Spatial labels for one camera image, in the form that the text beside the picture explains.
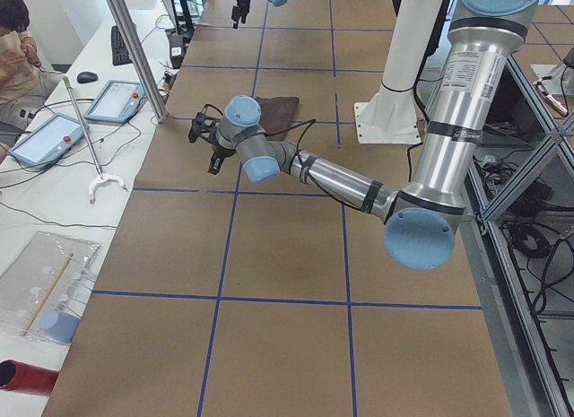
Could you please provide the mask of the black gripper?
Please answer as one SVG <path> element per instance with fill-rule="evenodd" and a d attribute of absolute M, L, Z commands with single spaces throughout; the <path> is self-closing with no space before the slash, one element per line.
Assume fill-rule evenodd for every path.
<path fill-rule="evenodd" d="M 236 30 L 239 27 L 239 21 L 245 23 L 249 12 L 251 0 L 236 0 L 236 6 L 232 8 L 231 19 L 232 27 Z"/>
<path fill-rule="evenodd" d="M 208 169 L 208 172 L 210 174 L 217 174 L 218 171 L 221 169 L 224 160 L 234 156 L 236 153 L 234 149 L 224 147 L 217 142 L 212 144 L 212 151 L 213 155 L 210 160 Z"/>

